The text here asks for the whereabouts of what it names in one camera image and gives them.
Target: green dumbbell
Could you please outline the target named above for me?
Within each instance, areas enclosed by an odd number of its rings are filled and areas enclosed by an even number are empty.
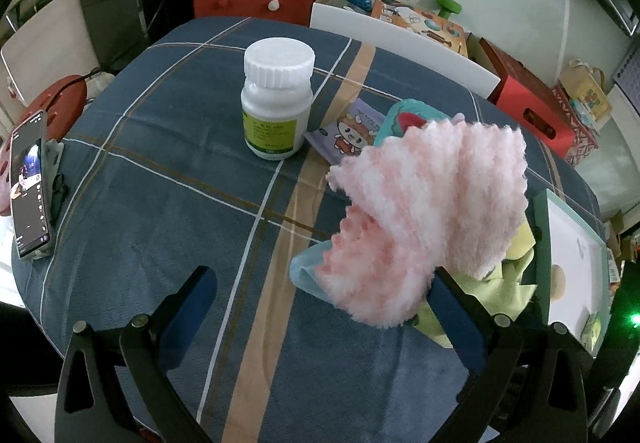
[[[436,3],[438,3],[438,6],[440,7],[438,16],[443,19],[449,19],[451,14],[459,14],[462,12],[462,6],[457,4],[454,0],[436,0]]]

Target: metal screw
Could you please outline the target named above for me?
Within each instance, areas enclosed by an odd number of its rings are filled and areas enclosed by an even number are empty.
[[[554,322],[553,324],[554,331],[559,335],[564,335],[567,332],[566,326],[561,322]]]
[[[86,322],[84,320],[79,320],[74,324],[74,333],[79,335],[86,329]]]
[[[507,317],[504,313],[498,313],[494,317],[494,322],[497,326],[501,328],[508,328],[511,325],[511,319]]]
[[[149,322],[149,315],[145,315],[144,313],[140,314],[140,315],[136,315],[135,317],[133,317],[133,320],[131,321],[131,325],[134,328],[143,328],[146,326],[146,323]]]

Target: red box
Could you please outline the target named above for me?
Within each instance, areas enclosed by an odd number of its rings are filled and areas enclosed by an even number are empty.
[[[598,142],[596,137],[590,128],[585,126],[575,114],[574,109],[569,103],[569,97],[562,88],[562,85],[558,83],[557,86],[551,88],[551,92],[554,94],[564,114],[569,118],[572,129],[575,131],[575,140],[569,151],[567,151],[564,159],[576,166],[582,160],[584,160],[593,150],[598,148]]]
[[[480,39],[479,45],[491,63],[490,67],[483,67],[500,77],[488,100],[564,158],[574,144],[575,131],[551,89],[522,62],[486,39]]]

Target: pink fluffy towel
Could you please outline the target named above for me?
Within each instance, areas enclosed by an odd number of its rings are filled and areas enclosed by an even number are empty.
[[[318,284],[354,320],[392,327],[416,314],[437,266],[484,278],[525,219],[524,150],[520,130],[444,120],[344,157],[326,178],[353,205]]]

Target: beige stripe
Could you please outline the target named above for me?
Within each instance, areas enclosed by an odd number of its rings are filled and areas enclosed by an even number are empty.
[[[363,83],[375,48],[360,46],[347,78]],[[342,83],[322,123],[335,120],[353,100],[360,87]],[[322,202],[328,163],[316,150],[310,150],[303,163],[298,182],[293,189],[285,215],[294,221],[313,225]],[[305,233],[295,223],[291,231],[280,230],[271,256],[271,263],[262,287],[260,302],[255,312],[254,325],[244,349],[238,379],[226,416],[222,443],[256,443],[262,419],[271,392],[280,350],[289,323],[289,314],[296,292],[289,280],[289,263],[309,245],[308,239],[297,235]]]
[[[554,187],[556,187],[554,190],[556,191],[558,197],[561,198],[562,201],[566,202],[566,199],[564,197],[564,189],[562,188],[562,180],[560,179],[560,173],[558,172],[558,165],[556,165],[554,155],[551,152],[551,149],[549,149],[546,144],[540,142],[540,145],[545,152],[546,160],[548,162],[547,165],[549,168],[549,172],[551,173],[551,179],[553,180]]]

